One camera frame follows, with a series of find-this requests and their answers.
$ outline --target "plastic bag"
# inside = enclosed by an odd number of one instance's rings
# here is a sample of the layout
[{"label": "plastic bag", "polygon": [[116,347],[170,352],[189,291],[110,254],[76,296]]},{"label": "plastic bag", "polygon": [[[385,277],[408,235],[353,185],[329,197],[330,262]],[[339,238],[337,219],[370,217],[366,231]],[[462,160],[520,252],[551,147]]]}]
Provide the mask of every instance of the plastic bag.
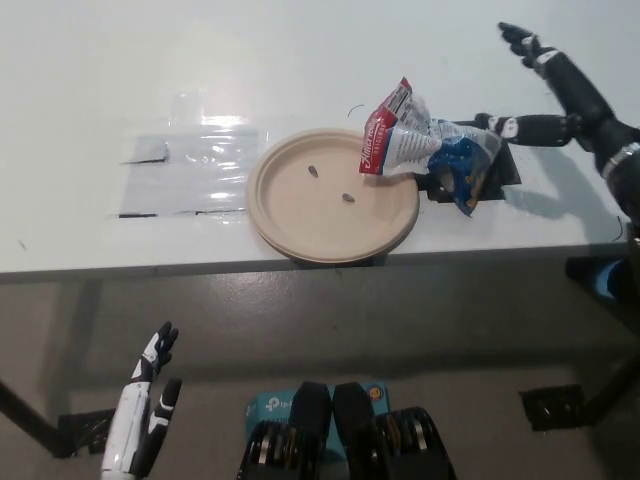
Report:
[{"label": "plastic bag", "polygon": [[125,162],[129,173],[120,216],[243,211],[246,180],[266,142],[264,132],[243,121],[172,126],[163,133],[139,136],[133,158]]},{"label": "plastic bag", "polygon": [[487,130],[432,119],[403,78],[367,121],[360,172],[433,173],[458,208],[471,215],[501,146],[500,137]]}]

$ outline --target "beige paper plate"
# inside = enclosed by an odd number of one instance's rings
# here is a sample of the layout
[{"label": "beige paper plate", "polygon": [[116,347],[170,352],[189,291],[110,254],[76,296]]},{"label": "beige paper plate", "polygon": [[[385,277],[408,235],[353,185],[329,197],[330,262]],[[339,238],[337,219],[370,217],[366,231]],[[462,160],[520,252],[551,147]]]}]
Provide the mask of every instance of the beige paper plate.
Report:
[{"label": "beige paper plate", "polygon": [[247,191],[264,239],[287,255],[320,263],[353,262],[399,242],[418,214],[416,182],[358,173],[361,151],[362,135],[348,130],[311,130],[269,149]]}]

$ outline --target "snack bag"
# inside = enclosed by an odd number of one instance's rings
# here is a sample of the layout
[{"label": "snack bag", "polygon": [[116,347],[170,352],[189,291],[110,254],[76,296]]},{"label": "snack bag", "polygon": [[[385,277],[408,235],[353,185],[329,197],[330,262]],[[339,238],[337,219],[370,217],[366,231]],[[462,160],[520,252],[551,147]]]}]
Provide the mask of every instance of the snack bag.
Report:
[{"label": "snack bag", "polygon": [[432,119],[403,78],[367,120],[360,173],[433,173],[470,216],[501,146],[500,137],[487,130]]}]

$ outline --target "white table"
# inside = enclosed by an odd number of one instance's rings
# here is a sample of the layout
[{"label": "white table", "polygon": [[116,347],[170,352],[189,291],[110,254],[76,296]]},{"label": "white table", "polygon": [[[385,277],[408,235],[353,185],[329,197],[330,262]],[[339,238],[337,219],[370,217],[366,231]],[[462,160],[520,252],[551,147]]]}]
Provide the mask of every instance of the white table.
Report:
[{"label": "white table", "polygon": [[[633,2],[169,0],[1,7],[0,277],[8,281],[295,268],[246,215],[118,220],[140,126],[180,95],[207,115],[255,119],[270,142],[308,127],[361,130],[403,75],[434,116],[560,113],[498,34],[536,30],[575,60],[618,116],[640,123]],[[347,113],[357,104],[364,107]],[[577,146],[514,148],[522,185],[473,219],[421,198],[408,238],[380,263],[464,253],[624,251],[615,202]]]}]

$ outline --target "metal bracket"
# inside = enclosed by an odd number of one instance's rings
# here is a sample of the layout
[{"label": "metal bracket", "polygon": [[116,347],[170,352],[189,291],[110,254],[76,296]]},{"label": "metal bracket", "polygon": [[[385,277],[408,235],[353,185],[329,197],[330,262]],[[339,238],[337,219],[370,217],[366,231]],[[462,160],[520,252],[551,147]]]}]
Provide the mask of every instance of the metal bracket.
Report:
[{"label": "metal bracket", "polygon": [[580,385],[538,388],[520,392],[520,398],[534,432],[584,426],[585,396]]},{"label": "metal bracket", "polygon": [[56,428],[0,381],[0,413],[55,458],[69,458],[84,446],[91,454],[104,452],[115,409],[62,415]]}]

